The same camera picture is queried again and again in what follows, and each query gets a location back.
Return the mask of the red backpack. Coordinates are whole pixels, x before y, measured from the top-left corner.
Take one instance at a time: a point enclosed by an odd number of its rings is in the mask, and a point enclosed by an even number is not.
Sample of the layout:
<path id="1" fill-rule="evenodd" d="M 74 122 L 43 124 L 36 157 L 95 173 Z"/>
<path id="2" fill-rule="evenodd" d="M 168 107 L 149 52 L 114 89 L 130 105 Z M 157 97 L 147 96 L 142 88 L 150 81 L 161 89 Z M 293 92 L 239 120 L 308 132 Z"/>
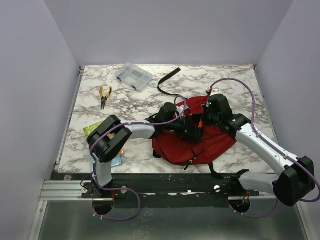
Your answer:
<path id="1" fill-rule="evenodd" d="M 171 128 L 162 127 L 162 132 L 156 133 L 152 138 L 153 156 L 162 158 L 167 162 L 184 166 L 186 170 L 191 165 L 208 165 L 211 175 L 218 180 L 224 177 L 214 171 L 213 161 L 230 149 L 237 141 L 223 133 L 215 126 L 205 126 L 198 129 L 200 121 L 203 122 L 203 105 L 209 96 L 191 97 L 186 100 L 188 109 L 184 117 L 189 117 L 201 135 L 200 142 L 186 142 L 180 140 Z"/>

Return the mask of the black marker orange cap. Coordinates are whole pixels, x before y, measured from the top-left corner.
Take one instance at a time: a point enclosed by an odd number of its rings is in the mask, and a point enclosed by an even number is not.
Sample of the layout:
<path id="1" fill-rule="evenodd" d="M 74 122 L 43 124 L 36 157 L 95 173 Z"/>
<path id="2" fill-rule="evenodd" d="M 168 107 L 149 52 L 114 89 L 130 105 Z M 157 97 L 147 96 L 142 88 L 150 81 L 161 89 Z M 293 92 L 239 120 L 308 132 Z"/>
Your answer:
<path id="1" fill-rule="evenodd" d="M 200 121 L 200 122 L 198 123 L 198 129 L 200 130 L 200 129 L 202 129 L 202 128 L 203 128 L 203 122 Z"/>

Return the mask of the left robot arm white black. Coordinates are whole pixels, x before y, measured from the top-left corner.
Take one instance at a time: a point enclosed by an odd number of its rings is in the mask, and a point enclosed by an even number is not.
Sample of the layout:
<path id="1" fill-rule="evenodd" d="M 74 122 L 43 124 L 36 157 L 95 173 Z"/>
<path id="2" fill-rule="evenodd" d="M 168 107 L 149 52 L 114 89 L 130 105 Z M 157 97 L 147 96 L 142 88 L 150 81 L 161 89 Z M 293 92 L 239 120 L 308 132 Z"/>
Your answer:
<path id="1" fill-rule="evenodd" d="M 193 126 L 186 109 L 185 105 L 179 110 L 167 102 L 158 113 L 141 122 L 121 122 L 115 115 L 103 121 L 86 139 L 93 158 L 93 191 L 101 198 L 110 194 L 112 160 L 128 140 L 153 139 L 169 131 L 182 141 L 199 142 L 201 131 Z"/>

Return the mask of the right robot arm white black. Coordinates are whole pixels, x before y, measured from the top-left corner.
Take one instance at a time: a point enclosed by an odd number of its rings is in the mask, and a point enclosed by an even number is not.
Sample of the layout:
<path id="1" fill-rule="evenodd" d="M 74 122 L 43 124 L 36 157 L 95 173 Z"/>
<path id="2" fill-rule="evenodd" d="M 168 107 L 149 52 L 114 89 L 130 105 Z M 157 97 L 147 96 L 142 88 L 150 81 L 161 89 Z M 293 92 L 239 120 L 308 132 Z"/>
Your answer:
<path id="1" fill-rule="evenodd" d="M 223 94 L 209 96 L 203 106 L 204 125 L 218 128 L 222 133 L 248 147 L 266 162 L 274 174 L 244 170 L 230 183 L 230 191 L 241 196 L 247 190 L 273 194 L 286 206 L 292 207 L 316 187 L 313 161 L 298 157 L 281 148 L 260 131 L 243 114 L 233 114 Z"/>

